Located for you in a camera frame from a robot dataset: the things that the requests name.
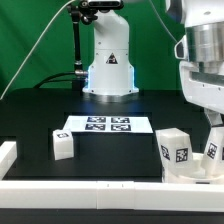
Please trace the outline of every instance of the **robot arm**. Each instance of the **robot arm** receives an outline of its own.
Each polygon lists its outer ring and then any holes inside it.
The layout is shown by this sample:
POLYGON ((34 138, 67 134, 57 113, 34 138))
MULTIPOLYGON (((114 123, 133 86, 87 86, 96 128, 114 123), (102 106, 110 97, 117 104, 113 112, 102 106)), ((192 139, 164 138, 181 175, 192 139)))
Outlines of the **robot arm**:
POLYGON ((186 133, 176 129, 157 132, 164 181, 223 184, 224 127, 220 114, 224 114, 224 1, 166 0, 166 7, 167 13, 185 26, 186 34, 175 46, 176 57, 182 59, 179 68, 184 96, 204 107, 212 128, 200 155, 191 154, 186 133))
POLYGON ((84 96, 104 102, 136 98, 134 68, 129 63, 129 25, 113 10, 120 0, 84 0, 79 4, 81 21, 94 24, 94 61, 88 69, 84 96))

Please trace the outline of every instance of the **foam cube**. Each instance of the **foam cube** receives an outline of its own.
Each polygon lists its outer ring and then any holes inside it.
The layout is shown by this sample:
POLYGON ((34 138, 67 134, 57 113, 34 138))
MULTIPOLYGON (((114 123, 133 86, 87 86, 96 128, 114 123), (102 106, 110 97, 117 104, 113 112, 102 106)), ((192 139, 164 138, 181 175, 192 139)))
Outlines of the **foam cube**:
POLYGON ((74 157, 74 144, 71 131, 55 130, 53 132, 53 146, 55 160, 74 157))
POLYGON ((224 127, 211 129, 201 166, 207 175, 224 174, 224 127))
POLYGON ((156 131, 160 157, 164 169, 175 175, 187 175, 193 169, 190 137, 177 128, 156 131))

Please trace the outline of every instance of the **black table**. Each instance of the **black table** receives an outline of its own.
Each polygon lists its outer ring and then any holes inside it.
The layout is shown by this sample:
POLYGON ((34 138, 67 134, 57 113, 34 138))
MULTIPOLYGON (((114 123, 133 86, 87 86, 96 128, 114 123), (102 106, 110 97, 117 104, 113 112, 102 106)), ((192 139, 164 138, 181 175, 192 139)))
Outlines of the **black table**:
MULTIPOLYGON (((147 116, 153 130, 176 127, 191 136, 194 152, 203 152, 209 125, 203 109, 184 100, 181 91, 145 91, 138 100, 100 103, 64 89, 20 89, 0 102, 0 143, 16 140, 18 158, 5 180, 161 181, 155 134, 74 135, 77 155, 55 161, 52 132, 69 115, 147 116)), ((129 210, 1 209, 2 223, 222 223, 223 214, 129 210)))

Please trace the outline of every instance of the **wall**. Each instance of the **wall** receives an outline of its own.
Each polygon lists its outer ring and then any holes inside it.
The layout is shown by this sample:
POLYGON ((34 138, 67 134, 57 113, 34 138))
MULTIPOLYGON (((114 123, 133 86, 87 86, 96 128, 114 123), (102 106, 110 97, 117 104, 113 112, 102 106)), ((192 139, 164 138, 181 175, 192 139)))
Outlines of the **wall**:
MULTIPOLYGON (((153 0, 162 19, 179 40, 184 33, 165 14, 165 0, 153 0)), ((0 1, 0 92, 56 11, 66 0, 0 1)), ((135 67, 136 85, 141 89, 179 89, 178 61, 174 43, 166 34, 150 4, 145 0, 126 4, 118 12, 130 24, 130 62, 135 67)), ((84 67, 93 60, 93 26, 81 24, 84 67)), ((64 10, 52 25, 10 90, 33 87, 55 73, 73 69, 73 34, 71 19, 64 10)))

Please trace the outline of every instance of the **white border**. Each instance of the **white border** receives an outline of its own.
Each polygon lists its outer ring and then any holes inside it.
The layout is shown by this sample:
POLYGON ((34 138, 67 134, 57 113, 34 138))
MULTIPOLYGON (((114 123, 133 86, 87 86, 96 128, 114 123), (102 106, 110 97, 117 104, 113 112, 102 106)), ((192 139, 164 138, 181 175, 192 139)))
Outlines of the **white border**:
POLYGON ((224 212, 222 185, 1 181, 0 208, 224 212))

